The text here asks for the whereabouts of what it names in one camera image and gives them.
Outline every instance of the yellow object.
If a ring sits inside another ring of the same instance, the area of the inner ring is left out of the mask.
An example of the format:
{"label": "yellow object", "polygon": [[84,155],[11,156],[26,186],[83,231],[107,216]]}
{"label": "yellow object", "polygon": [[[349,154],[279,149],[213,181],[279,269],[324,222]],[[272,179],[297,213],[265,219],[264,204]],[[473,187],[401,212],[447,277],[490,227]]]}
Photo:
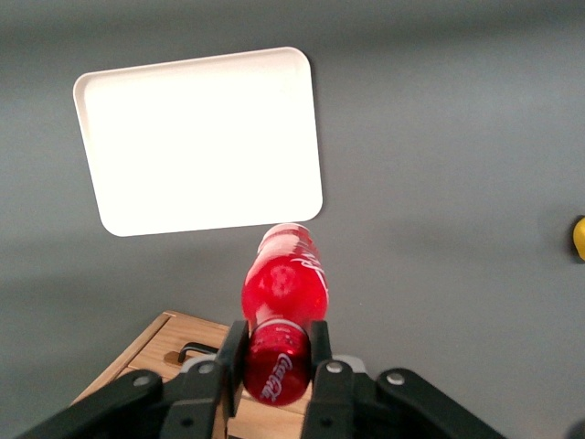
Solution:
{"label": "yellow object", "polygon": [[579,257],[585,261],[585,218],[581,218],[575,225],[575,229],[573,229],[573,242],[575,242]]}

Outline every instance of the wooden block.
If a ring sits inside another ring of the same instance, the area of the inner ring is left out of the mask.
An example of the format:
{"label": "wooden block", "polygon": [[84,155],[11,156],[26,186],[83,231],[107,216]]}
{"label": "wooden block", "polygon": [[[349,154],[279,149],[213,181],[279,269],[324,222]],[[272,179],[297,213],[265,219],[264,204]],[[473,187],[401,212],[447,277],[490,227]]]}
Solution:
{"label": "wooden block", "polygon": [[[165,311],[118,357],[76,400],[132,370],[149,369],[163,377],[174,378],[182,365],[181,348],[196,341],[219,348],[229,328],[175,311]],[[187,358],[197,355],[189,352]],[[311,388],[297,402],[285,407],[269,407],[254,401],[244,391],[236,418],[229,420],[229,434],[242,439],[296,439],[301,434],[303,416]]]}
{"label": "wooden block", "polygon": [[[133,358],[129,366],[134,369],[149,369],[172,379],[181,370],[181,364],[177,360],[179,351],[186,343],[196,341],[219,348],[228,330],[225,325],[175,313],[143,347],[140,355]],[[187,357],[196,355],[201,354],[190,352]]]}
{"label": "wooden block", "polygon": [[303,416],[288,410],[243,399],[238,414],[228,423],[228,432],[246,439],[298,439]]}

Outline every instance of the wooden surface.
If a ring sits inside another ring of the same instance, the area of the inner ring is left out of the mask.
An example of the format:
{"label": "wooden surface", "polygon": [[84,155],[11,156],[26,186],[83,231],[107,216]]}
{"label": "wooden surface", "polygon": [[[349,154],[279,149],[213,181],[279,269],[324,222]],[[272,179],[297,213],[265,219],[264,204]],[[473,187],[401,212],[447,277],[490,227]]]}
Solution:
{"label": "wooden surface", "polygon": [[[196,341],[219,348],[229,328],[175,311],[165,311],[118,357],[76,400],[131,370],[149,369],[169,381],[181,369],[178,355],[188,342]],[[196,352],[187,353],[187,358]],[[229,420],[229,434],[242,439],[297,439],[311,389],[294,404],[269,407],[254,401],[244,391],[238,415]]]}

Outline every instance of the white tray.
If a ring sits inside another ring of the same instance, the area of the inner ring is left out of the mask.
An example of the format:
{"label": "white tray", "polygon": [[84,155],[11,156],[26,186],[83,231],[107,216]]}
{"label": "white tray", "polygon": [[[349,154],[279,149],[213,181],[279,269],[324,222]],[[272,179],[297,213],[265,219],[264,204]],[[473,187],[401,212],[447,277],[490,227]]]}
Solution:
{"label": "white tray", "polygon": [[86,73],[73,95],[115,235],[304,221],[321,209],[311,70],[295,48]]}

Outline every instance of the red bottle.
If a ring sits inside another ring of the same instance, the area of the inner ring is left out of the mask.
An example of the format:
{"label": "red bottle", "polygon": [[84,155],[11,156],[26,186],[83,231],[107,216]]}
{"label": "red bottle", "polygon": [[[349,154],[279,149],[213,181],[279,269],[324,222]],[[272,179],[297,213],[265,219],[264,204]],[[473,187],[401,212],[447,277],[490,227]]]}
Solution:
{"label": "red bottle", "polygon": [[244,386],[269,405],[301,398],[311,378],[307,332],[322,320],[329,295],[309,230],[280,224],[264,235],[241,292],[252,330]]}

